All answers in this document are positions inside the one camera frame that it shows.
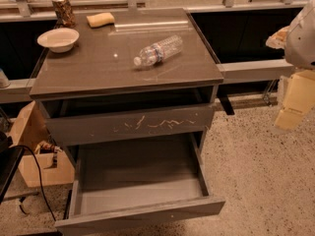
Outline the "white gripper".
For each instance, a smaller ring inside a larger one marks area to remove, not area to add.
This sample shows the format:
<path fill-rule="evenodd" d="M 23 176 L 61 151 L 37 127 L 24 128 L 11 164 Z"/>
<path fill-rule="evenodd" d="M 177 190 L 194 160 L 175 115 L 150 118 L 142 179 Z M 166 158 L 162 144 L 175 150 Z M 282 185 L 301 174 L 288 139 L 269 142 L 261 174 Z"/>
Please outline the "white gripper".
<path fill-rule="evenodd" d="M 315 0 L 309 0 L 289 26 L 269 36 L 266 45 L 284 49 L 285 60 L 295 67 L 315 69 Z M 314 106 L 315 72 L 304 70 L 293 74 L 287 80 L 275 126 L 293 130 Z"/>

